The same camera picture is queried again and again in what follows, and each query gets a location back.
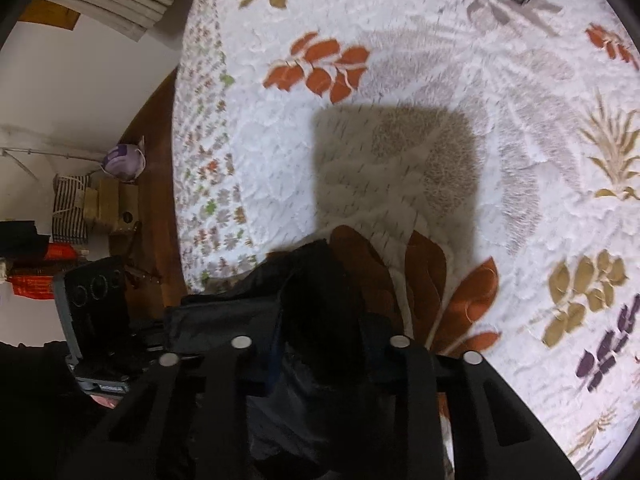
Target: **bed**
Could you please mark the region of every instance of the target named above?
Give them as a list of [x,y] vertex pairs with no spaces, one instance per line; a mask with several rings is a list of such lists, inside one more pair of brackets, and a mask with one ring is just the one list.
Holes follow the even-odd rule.
[[327,238],[367,305],[481,351],[597,478],[640,415],[639,96],[606,0],[195,0],[187,286]]

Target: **quilted bedspread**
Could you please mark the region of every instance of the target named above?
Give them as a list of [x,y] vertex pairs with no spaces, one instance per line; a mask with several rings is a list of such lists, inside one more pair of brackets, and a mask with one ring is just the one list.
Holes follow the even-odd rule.
[[188,286],[328,238],[368,307],[482,351],[596,478],[640,415],[639,60],[605,0],[196,0]]

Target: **person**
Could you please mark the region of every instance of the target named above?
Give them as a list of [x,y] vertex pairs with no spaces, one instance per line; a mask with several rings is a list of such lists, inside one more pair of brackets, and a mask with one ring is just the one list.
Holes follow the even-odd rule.
[[68,347],[0,343],[0,478],[53,480],[71,450],[109,411],[84,394]]

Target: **metal rivet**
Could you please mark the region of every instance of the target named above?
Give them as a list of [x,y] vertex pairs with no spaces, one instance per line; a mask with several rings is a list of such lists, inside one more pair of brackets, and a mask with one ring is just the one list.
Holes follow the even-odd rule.
[[239,335],[231,340],[231,346],[238,350],[249,348],[249,346],[251,346],[251,338],[249,336]]
[[161,366],[174,366],[180,362],[180,356],[172,352],[162,354],[159,359]]
[[482,362],[482,356],[478,352],[465,352],[462,358],[470,365],[479,365]]
[[405,335],[395,335],[389,342],[394,348],[407,348],[411,344],[411,340]]

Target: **white floral bedspread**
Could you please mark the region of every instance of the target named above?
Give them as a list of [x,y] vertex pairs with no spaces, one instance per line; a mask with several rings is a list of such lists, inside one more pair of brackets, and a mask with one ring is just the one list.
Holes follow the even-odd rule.
[[405,331],[484,352],[596,477],[640,414],[639,59],[605,0],[196,0],[188,286],[347,225]]

